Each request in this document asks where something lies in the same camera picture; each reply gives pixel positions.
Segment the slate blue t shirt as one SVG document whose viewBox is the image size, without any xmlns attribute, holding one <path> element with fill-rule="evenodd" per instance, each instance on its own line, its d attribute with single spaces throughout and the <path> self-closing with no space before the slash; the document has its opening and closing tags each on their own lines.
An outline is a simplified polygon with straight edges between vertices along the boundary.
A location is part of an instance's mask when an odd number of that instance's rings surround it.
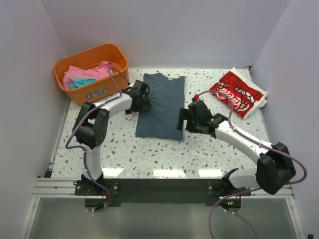
<svg viewBox="0 0 319 239">
<path fill-rule="evenodd" d="M 145 73 L 143 82 L 150 87 L 152 108 L 139 114 L 135 136 L 183 140 L 183 132 L 176 127 L 179 111 L 184 107 L 185 77 L 169 78 L 161 73 Z"/>
</svg>

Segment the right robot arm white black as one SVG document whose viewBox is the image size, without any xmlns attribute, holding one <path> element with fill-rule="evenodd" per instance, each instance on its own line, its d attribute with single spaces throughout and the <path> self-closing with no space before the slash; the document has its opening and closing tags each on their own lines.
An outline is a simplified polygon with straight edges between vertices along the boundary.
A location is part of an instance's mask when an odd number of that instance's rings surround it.
<svg viewBox="0 0 319 239">
<path fill-rule="evenodd" d="M 226 195 L 232 196 L 246 187 L 261 188 L 274 195 L 296 175 L 288 148 L 284 144 L 272 144 L 256 138 L 232 125 L 228 117 L 212 115 L 202 100 L 196 100 L 186 109 L 180 109 L 176 128 L 224 141 L 255 163 L 254 169 L 235 168 L 222 177 L 222 190 Z"/>
</svg>

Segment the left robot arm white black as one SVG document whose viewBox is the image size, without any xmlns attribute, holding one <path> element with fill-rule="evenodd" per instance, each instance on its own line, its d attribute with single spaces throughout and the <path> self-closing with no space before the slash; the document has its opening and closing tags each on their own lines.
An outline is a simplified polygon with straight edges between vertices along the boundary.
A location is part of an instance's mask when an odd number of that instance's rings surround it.
<svg viewBox="0 0 319 239">
<path fill-rule="evenodd" d="M 109 120 L 119 113 L 143 113 L 151 108 L 150 87 L 139 80 L 104 102 L 85 102 L 82 105 L 71 136 L 76 138 L 84 152 L 81 181 L 86 183 L 85 188 L 91 195 L 99 195 L 103 191 L 100 149 L 107 135 Z"/>
</svg>

